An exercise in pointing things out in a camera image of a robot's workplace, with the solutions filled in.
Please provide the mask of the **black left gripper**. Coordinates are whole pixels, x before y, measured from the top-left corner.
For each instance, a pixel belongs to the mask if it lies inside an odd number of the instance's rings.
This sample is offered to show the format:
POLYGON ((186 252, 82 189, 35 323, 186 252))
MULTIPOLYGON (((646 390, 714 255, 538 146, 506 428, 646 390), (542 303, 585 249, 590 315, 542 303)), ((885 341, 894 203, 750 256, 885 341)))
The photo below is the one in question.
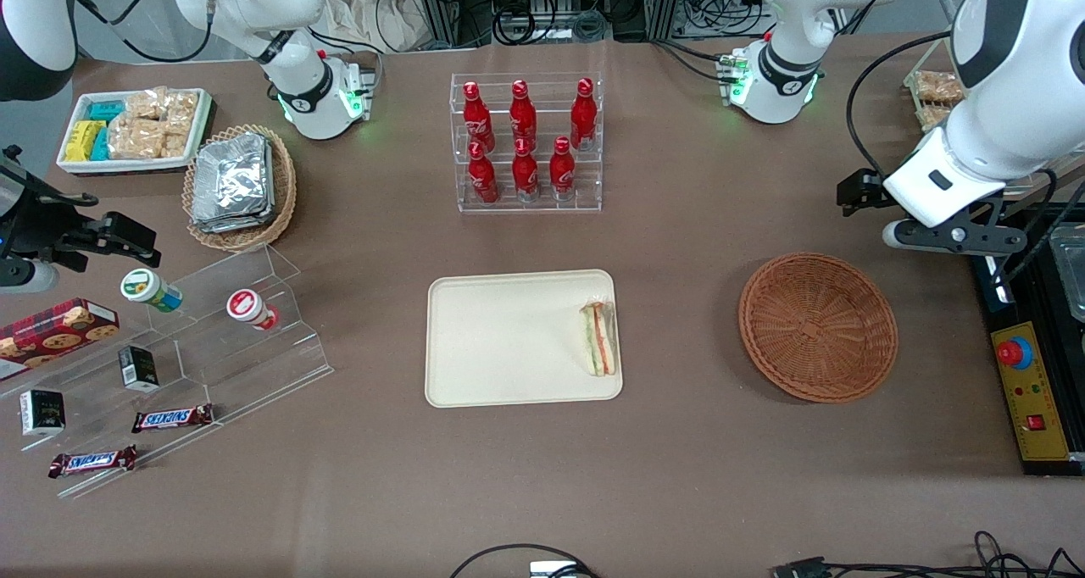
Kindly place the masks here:
POLYGON ((848 218, 863 208, 890 208, 893 200, 883 187, 883 177, 876 171, 851 174, 837 184, 837 206, 848 218))

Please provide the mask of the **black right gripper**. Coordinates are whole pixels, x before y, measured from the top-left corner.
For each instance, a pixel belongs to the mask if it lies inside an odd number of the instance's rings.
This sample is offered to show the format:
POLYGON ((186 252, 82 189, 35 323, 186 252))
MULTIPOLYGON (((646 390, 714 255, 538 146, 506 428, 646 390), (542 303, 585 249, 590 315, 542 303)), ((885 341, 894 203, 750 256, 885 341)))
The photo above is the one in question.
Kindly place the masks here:
POLYGON ((88 258, 67 245, 66 235, 81 233, 106 235, 106 246, 143 262, 148 268, 159 267, 158 235, 127 215, 104 214, 94 219, 78 214, 78 207, 91 207, 95 196, 90 193, 58 196, 22 191, 18 197, 7 198, 7 272, 34 274, 35 261, 59 264, 62 268, 84 273, 88 258))

